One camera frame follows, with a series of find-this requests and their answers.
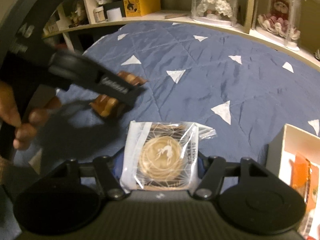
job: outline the metal bolt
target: metal bolt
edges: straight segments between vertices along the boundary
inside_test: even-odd
[[[108,195],[111,198],[118,199],[124,195],[124,192],[118,188],[112,188],[108,190]]]
[[[211,192],[211,190],[209,190],[207,188],[201,188],[196,191],[196,195],[200,198],[206,199],[212,195],[212,192]]]

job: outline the blue quilt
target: blue quilt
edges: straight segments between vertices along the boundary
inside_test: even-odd
[[[85,162],[114,155],[124,146],[131,120],[205,124],[217,137],[201,141],[204,155],[231,162],[246,156],[261,164],[268,143],[285,123],[319,132],[309,122],[319,123],[320,73],[237,35],[195,25],[140,22],[102,37],[85,55],[115,73],[125,70],[148,79],[147,90],[118,121],[103,121],[92,111],[89,102],[96,93],[75,85],[60,91],[64,106],[31,148],[17,153],[16,165],[28,166],[40,149],[42,174],[66,159]],[[118,176],[121,163],[115,168]],[[13,181],[23,188],[19,179]],[[15,185],[12,191],[18,191]],[[5,206],[7,215],[0,223],[13,221],[10,206]]]

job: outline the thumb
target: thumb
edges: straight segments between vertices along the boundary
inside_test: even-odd
[[[0,117],[12,126],[21,126],[21,118],[14,101],[12,87],[2,81],[0,81]]]

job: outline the black circular disc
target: black circular disc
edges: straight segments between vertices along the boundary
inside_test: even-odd
[[[294,228],[305,212],[300,195],[260,187],[233,186],[221,194],[218,204],[223,215],[236,227],[249,233],[275,235]]]
[[[49,181],[21,193],[13,211],[28,231],[55,235],[89,223],[99,212],[100,202],[98,194],[84,185]]]

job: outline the white plastic package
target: white plastic package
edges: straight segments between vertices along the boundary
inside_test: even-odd
[[[190,190],[198,185],[198,142],[216,136],[194,122],[132,121],[124,149],[120,184],[125,191]]]

